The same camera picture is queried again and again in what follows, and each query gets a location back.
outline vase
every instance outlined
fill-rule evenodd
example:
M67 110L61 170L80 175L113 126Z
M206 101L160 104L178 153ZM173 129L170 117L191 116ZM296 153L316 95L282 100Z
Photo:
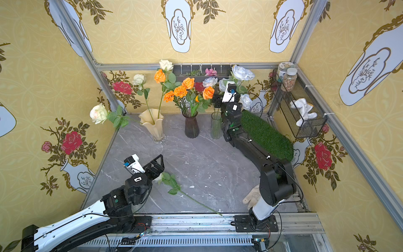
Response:
M264 97L266 92L267 92L267 90L259 90L259 96L256 97L255 99L253 99L252 104L250 106L249 111L251 113L261 112L264 109L264 107L266 107L267 100Z
M193 117L188 117L185 113L182 113L185 117L185 135L188 138L195 138L199 135L199 125L197 124L196 116L198 112Z
M85 194L94 181L95 174L85 164L72 166L69 160L66 160L64 165L60 168L60 171L65 171L68 174L66 180L69 188L74 188Z
M148 132L150 132L150 134L153 137L153 141L156 144L162 143L165 140L165 135L162 132L162 120L164 120L164 116L161 113L159 113L159 110L156 108L147 109L146 111L141 113L139 117L141 119L140 120L141 125L146 127Z
M211 114L210 136L212 139L219 139L222 136L221 112L219 111Z

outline dark glass vase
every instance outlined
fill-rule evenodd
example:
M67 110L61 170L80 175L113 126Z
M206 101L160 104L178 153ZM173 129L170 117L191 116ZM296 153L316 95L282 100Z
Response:
M198 112L196 112L195 116L189 117L185 113L182 113L183 116L185 117L185 135L188 138L195 138L199 135L200 130L199 130L199 125L197 124L196 116Z

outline glass jar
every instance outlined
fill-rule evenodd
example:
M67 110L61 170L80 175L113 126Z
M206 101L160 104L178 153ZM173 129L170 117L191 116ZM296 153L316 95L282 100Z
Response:
M297 69L288 68L287 73L283 77L283 84L281 90L291 92L294 89L295 81L297 80Z

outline vase illustration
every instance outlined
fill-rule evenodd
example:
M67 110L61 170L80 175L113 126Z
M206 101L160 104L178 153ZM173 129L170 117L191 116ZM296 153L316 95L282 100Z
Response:
M0 137L12 131L16 124L15 117L0 103Z
M70 186L77 191L87 193L94 181L95 174L84 164L72 166L68 160L64 163L60 171L65 171L70 177Z
M366 43L364 52L357 59L341 84L339 94L344 104L358 102L390 73L403 68L403 15L379 28Z
M277 5L270 36L270 51L280 53L285 50L297 29L299 20L303 17L305 8L303 0L286 0Z
M192 0L162 0L161 6L172 47L177 52L188 52L194 15Z
M62 2L64 3L64 5L66 6L67 10L69 11L70 16L75 21L74 22L75 26L80 31L80 35L84 39L85 45L92 52L91 44L89 42L87 33L85 32L84 26L83 26L83 24L81 22L81 19L77 14L77 10L75 9L76 7L73 7L71 4L69 4L68 2L66 2L64 0ZM54 3L54 0L46 0L45 1L45 8L46 8L46 10L48 12L48 15L51 16L53 23L60 29L60 31L62 32L64 38L69 43L69 45L78 54L78 56L82 57L84 55L84 53L81 51L81 49L78 47L78 45L76 45L75 42L71 39L73 37L73 35L71 34L71 32L69 30L66 30L67 25L64 23L62 18L56 12L57 7L56 7L56 5Z
M291 161L293 168L297 167L305 160L305 150L309 146L312 146L312 144L308 138L305 138L303 142L297 140L293 144L294 157L293 160Z
M252 100L252 104L249 108L249 111L251 113L261 112L264 109L264 107L266 107L267 100L264 97L266 92L267 90L259 90L259 96Z

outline cream ruffled vase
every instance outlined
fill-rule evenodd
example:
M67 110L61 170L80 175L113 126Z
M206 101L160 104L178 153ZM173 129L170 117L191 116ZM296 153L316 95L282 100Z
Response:
M162 121L164 120L164 116L161 113L159 114L160 115L158 117L158 109L150 108L139 115L141 125L148 129L150 134L153 136L154 142L157 144L160 144L165 140L165 135L162 132Z

